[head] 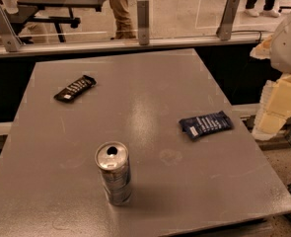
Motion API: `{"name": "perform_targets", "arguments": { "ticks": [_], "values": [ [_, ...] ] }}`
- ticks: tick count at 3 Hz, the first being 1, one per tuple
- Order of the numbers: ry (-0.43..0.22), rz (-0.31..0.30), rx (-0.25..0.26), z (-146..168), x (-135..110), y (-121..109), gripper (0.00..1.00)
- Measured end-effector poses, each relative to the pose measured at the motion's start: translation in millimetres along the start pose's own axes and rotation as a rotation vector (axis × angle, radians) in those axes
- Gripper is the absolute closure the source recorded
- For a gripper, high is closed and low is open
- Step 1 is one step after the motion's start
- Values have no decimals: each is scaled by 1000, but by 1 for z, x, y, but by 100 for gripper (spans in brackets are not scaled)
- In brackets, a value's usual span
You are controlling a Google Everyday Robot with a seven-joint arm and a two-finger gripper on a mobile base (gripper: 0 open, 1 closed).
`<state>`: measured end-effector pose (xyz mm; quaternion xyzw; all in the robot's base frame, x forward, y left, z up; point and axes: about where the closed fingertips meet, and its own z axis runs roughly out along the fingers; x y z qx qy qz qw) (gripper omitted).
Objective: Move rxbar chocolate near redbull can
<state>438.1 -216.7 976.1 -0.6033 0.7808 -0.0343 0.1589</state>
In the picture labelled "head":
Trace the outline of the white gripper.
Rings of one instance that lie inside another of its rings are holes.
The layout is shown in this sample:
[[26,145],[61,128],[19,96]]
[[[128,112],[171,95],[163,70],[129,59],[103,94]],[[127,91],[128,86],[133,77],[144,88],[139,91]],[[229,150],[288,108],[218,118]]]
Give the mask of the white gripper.
[[291,118],[291,11],[269,36],[250,52],[250,57],[269,59],[283,74],[277,81],[267,80],[262,88],[252,135],[265,141],[274,137]]

